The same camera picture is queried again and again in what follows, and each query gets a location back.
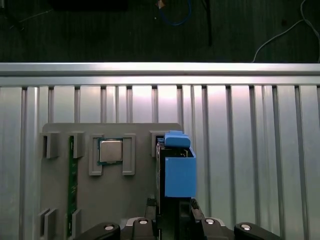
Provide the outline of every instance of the cable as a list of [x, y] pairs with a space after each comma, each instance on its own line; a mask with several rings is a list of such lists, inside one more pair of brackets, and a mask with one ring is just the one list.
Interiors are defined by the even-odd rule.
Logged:
[[212, 24], [211, 24], [211, 8], [210, 8], [210, 0], [205, 0], [205, 11], [206, 11], [206, 21], [208, 25], [208, 45], [212, 46]]
[[23, 22], [25, 22], [25, 21], [27, 21], [27, 20], [29, 20], [29, 19], [33, 19], [33, 18], [38, 17], [38, 16], [40, 16], [40, 15], [42, 15], [42, 14], [50, 13], [52, 10], [53, 10], [53, 9], [50, 9], [50, 10], [43, 11], [43, 12], [40, 12], [40, 13], [35, 14], [35, 15], [32, 15], [32, 16], [29, 16], [29, 17], [27, 17], [27, 18], [25, 18], [25, 19], [20, 20], [19, 23], [23, 23]]
[[188, 3], [188, 8], [189, 8], [188, 15], [180, 22], [170, 22], [167, 19], [167, 17], [165, 16], [165, 14], [162, 12], [162, 10], [159, 8], [159, 12], [160, 12], [160, 15], [161, 15], [163, 21], [165, 21], [167, 24], [172, 25], [172, 26], [179, 26], [179, 25], [184, 24], [191, 16], [191, 2], [190, 2], [190, 0], [187, 0], [187, 3]]
[[301, 12], [302, 18], [305, 21], [305, 23], [313, 30], [315, 36], [318, 38], [318, 45], [319, 45], [318, 63], [320, 63], [320, 35], [319, 35], [319, 32], [315, 29], [315, 27], [312, 25], [312, 23], [308, 19], [305, 18], [304, 9], [303, 9], [305, 2], [306, 2], [306, 0], [303, 0], [303, 2], [301, 3], [300, 12]]
[[258, 48], [258, 50], [255, 52], [254, 58], [253, 58], [253, 60], [252, 60], [251, 63], [254, 63], [254, 62], [256, 61], [256, 58], [257, 58], [258, 53], [260, 52], [260, 50], [261, 50], [265, 45], [267, 45], [268, 43], [272, 42], [272, 41], [275, 40], [276, 38], [281, 37], [282, 35], [285, 35], [287, 32], [289, 32], [289, 31], [290, 31], [291, 29], [293, 29], [296, 25], [298, 25], [299, 23], [302, 23], [303, 21], [304, 21], [303, 19], [297, 21], [295, 24], [293, 24], [293, 25], [292, 25], [290, 28], [288, 28], [286, 31], [284, 31], [284, 32], [282, 32], [282, 33], [280, 33], [280, 34], [278, 34], [278, 35], [270, 38], [268, 41], [266, 41], [264, 44], [262, 44], [262, 45]]
[[254, 62], [256, 61], [256, 58], [257, 58], [258, 53], [260, 52], [260, 50], [261, 50], [264, 46], [266, 46], [268, 43], [272, 42], [272, 41], [275, 40], [276, 38], [281, 37], [282, 35], [288, 33], [291, 29], [293, 29], [296, 25], [298, 25], [298, 24], [301, 23], [301, 22], [305, 22], [310, 28], [312, 28], [314, 34], [315, 34], [316, 37], [318, 38], [319, 55], [318, 55], [318, 61], [317, 61], [317, 62], [320, 63], [320, 35], [319, 35], [319, 33], [317, 32], [317, 30], [314, 28], [314, 26], [311, 24], [311, 22], [310, 22], [308, 19], [305, 18], [304, 10], [303, 10], [303, 5], [304, 5], [305, 2], [306, 2], [306, 0], [303, 0], [302, 3], [301, 3], [301, 5], [300, 5], [300, 12], [301, 12], [302, 19], [299, 20], [299, 21], [297, 21], [295, 24], [293, 24], [293, 25], [292, 25], [290, 28], [288, 28], [286, 31], [284, 31], [284, 32], [282, 32], [282, 33], [280, 33], [280, 34], [278, 34], [278, 35], [270, 38], [268, 41], [266, 41], [264, 44], [262, 44], [262, 45], [258, 48], [258, 50], [255, 52], [254, 58], [253, 58], [253, 60], [252, 60], [251, 63], [254, 63]]

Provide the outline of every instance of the gray fixture plate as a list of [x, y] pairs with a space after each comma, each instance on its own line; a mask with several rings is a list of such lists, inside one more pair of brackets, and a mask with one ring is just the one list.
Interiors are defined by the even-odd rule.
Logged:
[[[38, 221], [39, 239], [42, 237], [48, 240], [66, 239], [70, 136], [74, 136], [75, 139], [73, 155], [78, 157], [77, 209], [79, 211], [72, 218], [76, 220], [72, 223], [74, 237], [101, 222], [120, 224], [121, 221], [144, 215], [147, 198], [155, 196], [156, 192], [153, 144], [156, 136], [163, 135], [169, 130], [182, 130], [182, 127], [178, 123], [44, 125], [39, 153], [42, 212]], [[115, 165], [98, 165], [98, 138], [123, 138], [123, 162]], [[48, 210], [54, 210], [54, 216], [44, 217], [43, 212], [48, 214], [50, 213]], [[42, 229], [46, 226], [44, 222], [46, 219], [55, 221], [55, 224], [48, 226], [54, 230], [54, 237], [52, 229], [46, 231]]]

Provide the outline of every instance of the blue plastic part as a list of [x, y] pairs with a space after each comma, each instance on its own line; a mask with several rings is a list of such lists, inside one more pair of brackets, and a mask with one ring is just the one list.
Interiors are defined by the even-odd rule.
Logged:
[[166, 157], [164, 196], [172, 198], [194, 198], [197, 191], [196, 155], [191, 157]]
[[182, 131], [169, 131], [164, 135], [164, 145], [166, 147], [190, 148], [191, 141], [189, 136]]

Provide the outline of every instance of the white cable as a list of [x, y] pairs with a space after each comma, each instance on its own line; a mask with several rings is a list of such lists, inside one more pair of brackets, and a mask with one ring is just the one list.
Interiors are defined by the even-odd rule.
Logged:
[[255, 52], [254, 58], [253, 58], [253, 60], [252, 60], [251, 63], [254, 63], [254, 62], [256, 61], [256, 58], [257, 58], [258, 53], [260, 52], [260, 50], [261, 50], [265, 45], [267, 45], [268, 43], [272, 42], [272, 41], [275, 40], [276, 38], [281, 37], [282, 35], [286, 34], [286, 33], [289, 32], [291, 29], [293, 29], [296, 25], [298, 25], [299, 23], [301, 23], [301, 22], [303, 22], [303, 21], [304, 21], [303, 19], [297, 21], [295, 24], [293, 24], [293, 25], [292, 25], [290, 28], [288, 28], [286, 31], [284, 31], [284, 32], [282, 32], [282, 33], [280, 33], [280, 34], [278, 34], [278, 35], [270, 38], [268, 41], [266, 41], [264, 44], [262, 44], [261, 47], [259, 47], [258, 50]]
[[318, 63], [320, 63], [320, 35], [319, 33], [317, 32], [317, 30], [315, 29], [315, 27], [312, 25], [312, 23], [305, 18], [305, 15], [304, 15], [304, 9], [303, 9], [303, 6], [304, 6], [304, 3], [306, 2], [306, 0], [303, 0], [303, 2], [301, 3], [300, 5], [300, 12], [301, 12], [301, 15], [302, 15], [302, 18], [303, 20], [305, 21], [305, 23], [307, 25], [309, 25], [309, 27], [313, 30], [315, 36], [318, 38], [318, 45], [319, 45], [319, 55], [318, 55]]
[[20, 20], [19, 23], [23, 23], [23, 22], [25, 22], [25, 21], [27, 21], [27, 20], [29, 20], [29, 19], [33, 19], [33, 18], [38, 17], [38, 16], [40, 16], [40, 15], [42, 15], [42, 14], [50, 13], [52, 10], [53, 10], [53, 9], [50, 9], [50, 10], [43, 11], [43, 12], [40, 12], [40, 13], [35, 14], [35, 15], [32, 15], [32, 16], [29, 16], [29, 17], [27, 17], [27, 18], [25, 18], [25, 19]]
[[293, 24], [290, 28], [288, 28], [286, 31], [270, 38], [268, 41], [266, 41], [264, 44], [262, 44], [258, 50], [255, 52], [255, 55], [254, 55], [254, 58], [252, 60], [252, 63], [254, 63], [256, 61], [256, 58], [257, 58], [257, 55], [258, 53], [260, 52], [260, 50], [266, 46], [268, 43], [272, 42], [273, 40], [275, 40], [276, 38], [278, 37], [281, 37], [282, 35], [286, 34], [287, 32], [289, 32], [291, 29], [293, 29], [296, 25], [298, 25], [299, 23], [301, 22], [305, 22], [310, 28], [312, 28], [314, 34], [316, 35], [316, 37], [318, 38], [318, 43], [319, 43], [319, 55], [318, 55], [318, 63], [320, 63], [320, 35], [319, 33], [317, 32], [317, 30], [314, 28], [314, 26], [311, 24], [311, 22], [305, 18], [305, 15], [304, 15], [304, 11], [303, 11], [303, 5], [304, 3], [306, 2], [306, 0], [303, 0], [303, 2], [301, 3], [300, 5], [300, 12], [301, 12], [301, 15], [302, 15], [302, 18], [301, 20], [297, 21], [295, 24]]

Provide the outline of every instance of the blue cable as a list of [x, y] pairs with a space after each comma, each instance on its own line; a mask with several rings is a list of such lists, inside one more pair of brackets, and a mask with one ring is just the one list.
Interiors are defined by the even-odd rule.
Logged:
[[165, 14], [162, 12], [162, 10], [159, 8], [159, 12], [160, 12], [160, 15], [161, 15], [163, 21], [165, 21], [167, 24], [169, 24], [171, 26], [179, 26], [181, 24], [184, 24], [191, 16], [191, 2], [190, 2], [190, 0], [187, 0], [187, 3], [188, 3], [188, 7], [189, 7], [188, 15], [180, 22], [170, 22], [167, 19], [167, 17], [165, 16]]

